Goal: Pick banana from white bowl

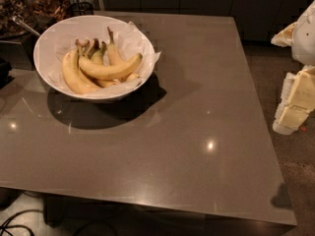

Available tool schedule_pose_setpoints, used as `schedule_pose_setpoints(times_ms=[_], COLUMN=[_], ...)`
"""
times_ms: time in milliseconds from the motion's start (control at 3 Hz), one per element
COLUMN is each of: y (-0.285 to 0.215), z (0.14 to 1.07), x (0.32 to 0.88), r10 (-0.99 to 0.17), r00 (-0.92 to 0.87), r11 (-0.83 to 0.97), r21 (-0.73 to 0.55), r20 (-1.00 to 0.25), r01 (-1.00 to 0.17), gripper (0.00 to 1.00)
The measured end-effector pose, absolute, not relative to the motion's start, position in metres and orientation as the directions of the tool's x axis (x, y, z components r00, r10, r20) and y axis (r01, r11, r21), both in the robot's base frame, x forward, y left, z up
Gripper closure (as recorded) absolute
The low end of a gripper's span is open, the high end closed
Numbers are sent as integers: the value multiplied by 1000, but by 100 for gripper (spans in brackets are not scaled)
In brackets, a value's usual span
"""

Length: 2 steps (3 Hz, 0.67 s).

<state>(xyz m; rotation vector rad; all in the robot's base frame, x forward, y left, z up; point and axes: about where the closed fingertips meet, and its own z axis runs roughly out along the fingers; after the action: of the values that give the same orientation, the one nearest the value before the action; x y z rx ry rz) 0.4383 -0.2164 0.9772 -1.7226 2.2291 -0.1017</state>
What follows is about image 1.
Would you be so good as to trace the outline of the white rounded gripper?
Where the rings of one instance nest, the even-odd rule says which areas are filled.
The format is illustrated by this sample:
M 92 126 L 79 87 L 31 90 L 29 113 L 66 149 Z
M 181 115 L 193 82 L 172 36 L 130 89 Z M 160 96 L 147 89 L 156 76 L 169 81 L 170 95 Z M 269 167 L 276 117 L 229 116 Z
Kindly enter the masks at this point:
M 275 34 L 271 43 L 279 47 L 291 46 L 294 60 L 304 65 L 315 65 L 315 0 L 296 23 Z M 297 74 L 287 73 L 273 130 L 281 135 L 291 135 L 314 109 L 315 67 L 304 66 Z

